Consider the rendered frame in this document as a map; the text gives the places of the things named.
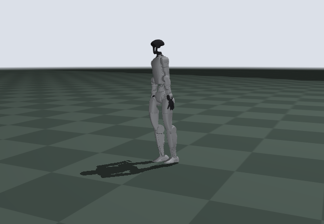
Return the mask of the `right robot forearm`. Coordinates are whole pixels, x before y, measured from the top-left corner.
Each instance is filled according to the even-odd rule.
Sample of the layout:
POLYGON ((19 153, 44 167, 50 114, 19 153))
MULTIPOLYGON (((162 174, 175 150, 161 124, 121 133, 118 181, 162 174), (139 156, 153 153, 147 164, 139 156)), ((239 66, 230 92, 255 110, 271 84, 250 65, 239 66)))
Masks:
POLYGON ((155 95, 155 93, 157 92, 158 85, 151 82, 151 86, 152 86, 152 89, 151 89, 151 98, 152 98, 152 96, 155 95))

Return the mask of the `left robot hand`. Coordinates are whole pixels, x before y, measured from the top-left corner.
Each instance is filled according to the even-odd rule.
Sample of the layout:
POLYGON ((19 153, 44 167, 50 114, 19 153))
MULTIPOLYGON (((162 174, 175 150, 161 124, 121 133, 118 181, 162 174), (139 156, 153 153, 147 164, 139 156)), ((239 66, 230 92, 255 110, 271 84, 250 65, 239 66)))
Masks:
MULTIPOLYGON (((173 97, 170 99, 170 96, 169 95, 167 95, 167 99, 168 99, 168 101, 169 101, 169 105, 168 105, 168 108, 170 107, 170 110, 173 110, 174 109, 174 102, 173 102, 173 97)), ((167 109, 168 109, 167 108, 167 109)))

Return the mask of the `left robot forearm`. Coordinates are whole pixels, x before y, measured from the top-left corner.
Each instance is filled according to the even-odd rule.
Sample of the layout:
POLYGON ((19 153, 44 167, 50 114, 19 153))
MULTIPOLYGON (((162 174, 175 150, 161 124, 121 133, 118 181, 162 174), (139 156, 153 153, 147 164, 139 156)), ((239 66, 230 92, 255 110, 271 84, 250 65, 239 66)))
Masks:
POLYGON ((170 98, 173 97, 172 93, 171 93, 171 81, 170 81, 170 78, 166 75, 164 76, 164 80, 165 80, 165 83, 164 83, 164 86, 165 86, 165 93, 166 93, 166 96, 169 95, 170 98))

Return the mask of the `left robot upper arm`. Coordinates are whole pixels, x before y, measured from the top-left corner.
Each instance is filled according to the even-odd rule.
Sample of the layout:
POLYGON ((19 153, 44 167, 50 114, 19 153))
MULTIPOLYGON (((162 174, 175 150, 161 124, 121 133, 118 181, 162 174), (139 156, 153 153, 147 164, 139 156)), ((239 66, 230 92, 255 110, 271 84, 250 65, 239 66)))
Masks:
MULTIPOLYGON (((168 57, 161 57, 160 58, 160 63, 162 64, 163 67, 163 72, 164 72, 164 76, 168 76, 170 77, 170 72, 169 72, 169 58, 168 57)), ((164 76, 161 78, 163 82, 165 82, 164 80, 164 76)))

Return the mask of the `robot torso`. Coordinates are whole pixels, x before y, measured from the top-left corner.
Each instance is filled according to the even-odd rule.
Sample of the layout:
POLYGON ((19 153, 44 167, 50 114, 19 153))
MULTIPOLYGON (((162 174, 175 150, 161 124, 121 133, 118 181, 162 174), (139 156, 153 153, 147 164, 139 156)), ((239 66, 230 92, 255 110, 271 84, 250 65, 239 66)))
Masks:
POLYGON ((158 103, 162 103, 164 96, 166 96, 165 87, 164 87, 165 82, 163 82, 161 79, 165 74, 163 72, 162 64, 160 63, 160 58, 166 56, 163 55, 161 56, 161 55, 158 55, 158 57, 152 60, 152 72, 153 72, 154 82, 155 84, 160 84, 160 86, 158 86, 159 87, 158 92, 155 93, 156 101, 158 103))

